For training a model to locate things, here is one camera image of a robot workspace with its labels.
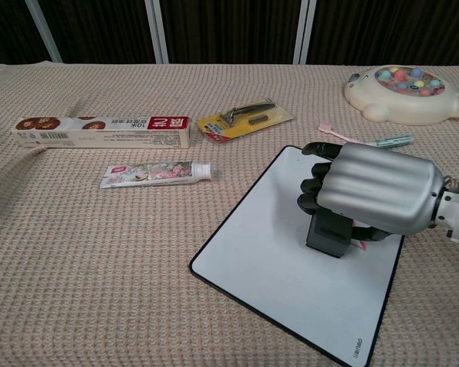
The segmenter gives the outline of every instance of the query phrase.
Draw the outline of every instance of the cookie box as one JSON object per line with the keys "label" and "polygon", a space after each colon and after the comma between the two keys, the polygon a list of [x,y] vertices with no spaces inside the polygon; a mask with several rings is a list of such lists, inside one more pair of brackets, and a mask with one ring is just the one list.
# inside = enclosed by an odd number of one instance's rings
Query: cookie box
{"label": "cookie box", "polygon": [[49,148],[189,148],[187,116],[34,117],[11,130],[23,147]]}

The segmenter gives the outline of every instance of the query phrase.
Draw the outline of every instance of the white plastic toy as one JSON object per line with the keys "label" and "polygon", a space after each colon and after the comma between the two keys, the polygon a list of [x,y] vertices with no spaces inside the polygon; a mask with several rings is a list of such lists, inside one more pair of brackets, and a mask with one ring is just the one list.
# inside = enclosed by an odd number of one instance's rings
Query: white plastic toy
{"label": "white plastic toy", "polygon": [[383,65],[355,73],[344,92],[348,103],[372,122],[433,125],[459,117],[459,92],[420,67]]}

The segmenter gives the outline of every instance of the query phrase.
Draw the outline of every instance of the robot finger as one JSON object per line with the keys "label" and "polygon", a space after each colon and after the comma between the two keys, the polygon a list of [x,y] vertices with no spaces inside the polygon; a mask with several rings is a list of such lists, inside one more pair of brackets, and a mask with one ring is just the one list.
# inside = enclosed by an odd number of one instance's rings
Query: robot finger
{"label": "robot finger", "polygon": [[307,214],[313,215],[320,206],[316,203],[316,196],[312,193],[303,193],[298,198],[299,207]]}
{"label": "robot finger", "polygon": [[341,145],[331,144],[331,143],[322,143],[322,142],[313,142],[306,145],[301,149],[301,153],[304,155],[314,154],[318,157],[326,158],[333,160],[340,153]]}
{"label": "robot finger", "polygon": [[311,173],[314,178],[318,180],[323,180],[330,170],[331,162],[327,163],[316,163],[313,168],[311,168]]}
{"label": "robot finger", "polygon": [[317,178],[303,180],[303,182],[301,182],[301,191],[303,193],[312,193],[316,196],[320,191],[321,184],[321,180],[318,180]]}

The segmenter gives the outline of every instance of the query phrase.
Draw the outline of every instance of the yellow packaging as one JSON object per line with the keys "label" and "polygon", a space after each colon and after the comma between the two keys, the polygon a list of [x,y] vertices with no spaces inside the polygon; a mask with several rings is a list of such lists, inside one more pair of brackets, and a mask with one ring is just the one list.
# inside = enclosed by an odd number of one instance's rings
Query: yellow packaging
{"label": "yellow packaging", "polygon": [[204,117],[197,121],[197,125],[210,140],[223,142],[293,118],[271,99],[263,99]]}

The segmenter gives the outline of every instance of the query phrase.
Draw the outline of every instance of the toothpaste tube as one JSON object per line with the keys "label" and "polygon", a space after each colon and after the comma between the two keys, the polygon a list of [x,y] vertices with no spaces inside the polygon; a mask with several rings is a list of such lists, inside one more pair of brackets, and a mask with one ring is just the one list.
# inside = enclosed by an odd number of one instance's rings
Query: toothpaste tube
{"label": "toothpaste tube", "polygon": [[415,137],[413,135],[402,135],[395,136],[394,138],[379,139],[366,144],[378,148],[395,148],[402,147],[403,145],[409,145],[414,141]]}
{"label": "toothpaste tube", "polygon": [[100,188],[195,184],[200,180],[212,180],[211,163],[120,164],[107,167]]}

